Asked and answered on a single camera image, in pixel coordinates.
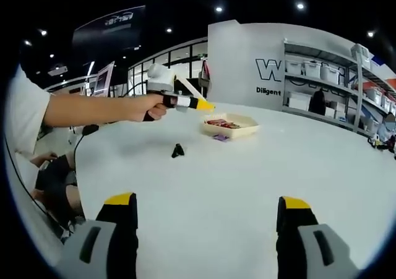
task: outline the window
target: window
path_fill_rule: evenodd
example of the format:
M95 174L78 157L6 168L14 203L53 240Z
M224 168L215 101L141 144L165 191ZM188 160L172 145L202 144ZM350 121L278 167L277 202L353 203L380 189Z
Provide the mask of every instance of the window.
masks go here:
M127 83L127 91L129 92L128 95L131 96L134 94L134 90L131 89L134 86L134 70L128 71L128 83Z
M153 64L153 61L147 61L145 63L143 63L143 84L142 84L142 88L143 88L143 94L145 95L147 93L147 89L146 89L146 81L149 78L147 75L147 71L149 70L150 66Z
M177 77L189 78L190 75L190 65L189 63L184 64L174 64L171 69L176 73Z
M202 70L202 61L192 62L192 78L198 78L199 72Z
M192 46L192 56L208 54L208 42L199 43Z
M134 86L135 95L142 95L142 65L135 67Z
M162 65L164 65L165 67L167 67L167 66L168 66L168 63L169 63L169 60L168 60L168 53L165 53L165 54L163 54L163 55L157 56L157 57L154 59L154 61L155 61L156 64L162 64Z
M180 59L185 59L190 57L190 47L184 47L171 51L171 62L179 61Z

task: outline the white sleeve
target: white sleeve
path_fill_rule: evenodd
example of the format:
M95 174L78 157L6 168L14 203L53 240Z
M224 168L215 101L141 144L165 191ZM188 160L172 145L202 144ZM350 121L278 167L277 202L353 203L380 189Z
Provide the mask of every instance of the white sleeve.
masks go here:
M18 66L7 96L6 123L15 151L33 154L51 94L32 83Z

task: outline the monitor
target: monitor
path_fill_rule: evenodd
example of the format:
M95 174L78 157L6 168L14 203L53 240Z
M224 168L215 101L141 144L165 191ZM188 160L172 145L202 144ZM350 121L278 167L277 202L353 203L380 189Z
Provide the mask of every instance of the monitor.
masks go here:
M113 73L114 61L99 71L97 82L93 90L94 97L107 97L109 93L111 74Z

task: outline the hand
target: hand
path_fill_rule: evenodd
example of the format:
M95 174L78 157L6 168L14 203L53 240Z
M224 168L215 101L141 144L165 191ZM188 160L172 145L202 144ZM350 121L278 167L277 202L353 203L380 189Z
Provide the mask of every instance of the hand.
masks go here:
M142 122L146 112L154 120L159 120L166 114L167 107L162 104L162 95L149 94L136 98L128 98L127 100L129 100L127 111L128 120L130 121Z
M58 158L57 154L55 152L52 152L52 151L44 153L44 154L41 154L39 157L43 161L46 161L46 160L51 161L51 160L55 160L55 159Z

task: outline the white storage bin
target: white storage bin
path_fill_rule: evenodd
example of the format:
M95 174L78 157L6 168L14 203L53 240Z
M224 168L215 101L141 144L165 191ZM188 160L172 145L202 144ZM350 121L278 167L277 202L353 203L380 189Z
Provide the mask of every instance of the white storage bin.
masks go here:
M286 60L286 71L289 74L301 75L302 66L301 62Z
M324 116L334 118L335 110L333 108L326 107L326 112L324 113Z
M311 96L300 92L289 93L289 107L308 111Z
M370 88L366 90L367 97L375 102L378 106L381 105L382 93L376 88Z
M216 119L224 119L227 122L233 122L239 125L241 128L229 129L227 127L213 126L211 124L205 123L208 120L216 120ZM226 135L231 139L235 139L245 135L254 134L259 130L260 126L258 125L257 122L255 122L255 120L253 120L253 118L237 115L237 114L222 113L222 114L206 115L204 117L204 122L202 123L201 128L205 134Z
M363 67L371 70L370 52L366 47L360 44L355 44L351 48L351 54L355 60L361 60L361 65Z
M394 101L390 101L389 112L396 116L396 103Z
M379 127L379 123L375 120L373 120L373 118L369 118L367 119L367 131L372 133L372 134L376 134L377 130Z
M330 108L333 108L337 112L344 112L345 113L345 104L340 103L339 101L331 101Z
M347 121L347 118L345 117L345 112L344 111L336 110L335 114L334 114L334 118L336 120L340 120L340 121Z
M332 82L338 85L338 76L340 75L340 71L337 69L333 69L329 66L321 67L321 79Z
M312 77L312 78L321 78L321 64L317 62L304 62L304 69L305 69L305 76Z
M381 98L381 107L383 107L385 109L385 112L388 113L389 112L389 108L390 108L390 99L388 99L387 97L385 97L384 95Z

